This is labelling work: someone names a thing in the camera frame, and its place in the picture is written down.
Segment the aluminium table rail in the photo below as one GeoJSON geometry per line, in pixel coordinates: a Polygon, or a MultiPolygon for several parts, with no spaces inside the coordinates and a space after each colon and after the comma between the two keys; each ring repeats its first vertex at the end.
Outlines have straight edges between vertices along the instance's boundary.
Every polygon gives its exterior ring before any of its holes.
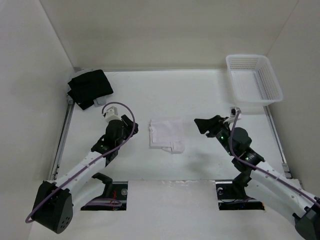
{"type": "Polygon", "coordinates": [[[70,123],[71,123],[71,119],[72,119],[72,115],[73,115],[73,111],[74,111],[74,107],[75,107],[74,100],[68,94],[68,92],[70,90],[71,90],[71,87],[67,84],[67,88],[66,88],[67,108],[66,108],[66,113],[65,113],[65,117],[64,117],[62,130],[60,133],[57,149],[56,149],[56,152],[54,155],[54,159],[51,161],[50,171],[48,174],[48,180],[50,180],[50,181],[55,180],[57,178],[59,168],[61,165],[62,154],[63,154],[64,147],[66,144],[67,135],[68,135],[68,131],[70,128],[70,123]]]}
{"type": "Polygon", "coordinates": [[[283,171],[284,171],[284,176],[287,179],[292,179],[293,177],[292,177],[290,168],[288,166],[287,159],[285,157],[284,150],[283,150],[283,147],[282,147],[282,144],[281,144],[281,141],[280,141],[280,138],[279,138],[279,135],[278,135],[278,132],[277,132],[277,129],[276,129],[276,125],[275,125],[274,119],[272,117],[270,108],[268,106],[264,106],[263,109],[264,109],[265,115],[267,117],[269,126],[270,126],[270,128],[272,130],[273,138],[274,138],[274,140],[275,140],[275,142],[277,144],[278,150],[279,150],[280,155],[281,155],[282,168],[283,168],[283,171]]]}

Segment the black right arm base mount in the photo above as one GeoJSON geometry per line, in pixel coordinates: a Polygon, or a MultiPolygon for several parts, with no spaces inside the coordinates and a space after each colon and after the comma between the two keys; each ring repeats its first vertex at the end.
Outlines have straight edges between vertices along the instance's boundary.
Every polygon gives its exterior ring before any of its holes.
{"type": "Polygon", "coordinates": [[[215,182],[218,208],[220,211],[265,210],[262,202],[247,196],[245,187],[251,178],[240,173],[234,179],[217,180],[215,182]]]}

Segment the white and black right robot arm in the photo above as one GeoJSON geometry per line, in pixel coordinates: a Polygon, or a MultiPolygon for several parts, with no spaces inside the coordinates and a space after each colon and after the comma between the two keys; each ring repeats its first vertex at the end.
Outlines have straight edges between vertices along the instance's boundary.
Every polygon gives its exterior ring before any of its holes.
{"type": "Polygon", "coordinates": [[[296,186],[255,152],[248,132],[236,126],[237,120],[237,115],[194,119],[202,135],[217,139],[233,157],[231,162],[240,172],[233,179],[233,194],[238,198],[247,195],[264,203],[287,219],[303,239],[318,240],[320,198],[296,186]]]}

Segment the white tank top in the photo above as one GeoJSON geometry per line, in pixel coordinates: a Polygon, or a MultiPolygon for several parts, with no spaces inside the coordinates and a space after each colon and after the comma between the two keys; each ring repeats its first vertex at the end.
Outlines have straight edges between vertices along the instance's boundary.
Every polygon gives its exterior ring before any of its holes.
{"type": "Polygon", "coordinates": [[[152,119],[149,123],[149,146],[171,154],[185,151],[185,131],[180,118],[152,119]]]}

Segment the white plastic basket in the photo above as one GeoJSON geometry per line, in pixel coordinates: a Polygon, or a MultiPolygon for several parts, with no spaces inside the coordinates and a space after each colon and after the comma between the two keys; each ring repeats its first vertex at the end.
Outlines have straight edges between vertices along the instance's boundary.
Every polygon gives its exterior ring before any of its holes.
{"type": "Polygon", "coordinates": [[[231,54],[225,61],[236,105],[265,107],[283,101],[283,91],[266,56],[231,54]]]}

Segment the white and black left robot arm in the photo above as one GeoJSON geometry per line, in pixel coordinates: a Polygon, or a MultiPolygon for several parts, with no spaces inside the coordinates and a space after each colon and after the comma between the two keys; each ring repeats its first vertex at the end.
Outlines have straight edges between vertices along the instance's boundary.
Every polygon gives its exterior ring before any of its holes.
{"type": "Polygon", "coordinates": [[[119,149],[135,134],[139,125],[126,115],[108,121],[105,134],[90,149],[87,156],[72,170],[55,181],[43,181],[39,186],[33,208],[26,223],[37,222],[56,234],[70,224],[75,208],[76,194],[90,180],[96,180],[91,198],[108,199],[112,195],[109,177],[100,171],[118,155],[119,149]]]}

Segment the aluminium right table rail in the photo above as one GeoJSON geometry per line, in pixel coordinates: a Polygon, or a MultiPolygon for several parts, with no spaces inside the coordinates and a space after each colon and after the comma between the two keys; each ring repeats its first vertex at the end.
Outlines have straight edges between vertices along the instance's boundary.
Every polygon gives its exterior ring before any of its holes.
{"type": "Polygon", "coordinates": [[[264,109],[265,115],[267,117],[269,126],[270,126],[270,128],[272,130],[273,138],[274,138],[274,140],[275,140],[275,142],[277,144],[278,150],[279,150],[280,155],[281,155],[282,168],[283,168],[283,171],[284,171],[284,176],[287,179],[292,179],[293,177],[292,177],[290,168],[288,166],[287,159],[285,157],[284,150],[283,150],[283,147],[282,147],[282,144],[281,144],[281,141],[280,141],[280,138],[279,138],[279,135],[278,135],[278,132],[277,132],[277,129],[276,129],[276,125],[275,125],[274,119],[272,117],[270,108],[268,106],[264,106],[263,109],[264,109]]]}

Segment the folded black tank top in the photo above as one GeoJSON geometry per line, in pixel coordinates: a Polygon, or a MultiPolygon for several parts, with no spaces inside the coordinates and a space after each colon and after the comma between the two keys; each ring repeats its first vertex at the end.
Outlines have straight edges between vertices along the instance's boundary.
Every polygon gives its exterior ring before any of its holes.
{"type": "Polygon", "coordinates": [[[67,94],[84,111],[95,104],[94,100],[112,95],[112,86],[101,69],[73,77],[68,83],[67,94]]]}

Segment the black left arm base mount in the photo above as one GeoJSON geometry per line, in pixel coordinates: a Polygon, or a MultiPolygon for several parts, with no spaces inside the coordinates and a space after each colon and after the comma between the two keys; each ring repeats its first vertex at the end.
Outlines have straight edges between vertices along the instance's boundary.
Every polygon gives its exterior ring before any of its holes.
{"type": "Polygon", "coordinates": [[[103,184],[103,192],[94,197],[91,201],[94,205],[88,203],[80,208],[81,211],[126,211],[128,197],[128,182],[114,182],[112,178],[96,173],[91,177],[103,184]]]}

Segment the aluminium left table rail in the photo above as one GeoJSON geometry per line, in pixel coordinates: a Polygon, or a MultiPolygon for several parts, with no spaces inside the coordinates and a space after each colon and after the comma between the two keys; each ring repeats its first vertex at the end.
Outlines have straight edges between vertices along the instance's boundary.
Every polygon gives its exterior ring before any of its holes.
{"type": "Polygon", "coordinates": [[[50,180],[50,181],[55,180],[57,178],[59,168],[61,165],[62,154],[63,154],[64,147],[66,144],[67,135],[68,135],[68,131],[70,128],[70,123],[71,123],[71,119],[72,119],[72,115],[73,115],[73,111],[74,111],[74,107],[75,107],[74,100],[68,94],[68,92],[70,90],[71,90],[71,87],[67,84],[67,88],[66,88],[67,108],[66,108],[66,113],[65,113],[65,117],[64,117],[62,130],[60,133],[57,149],[56,149],[56,152],[54,155],[54,159],[51,161],[50,171],[48,174],[48,180],[50,180]]]}

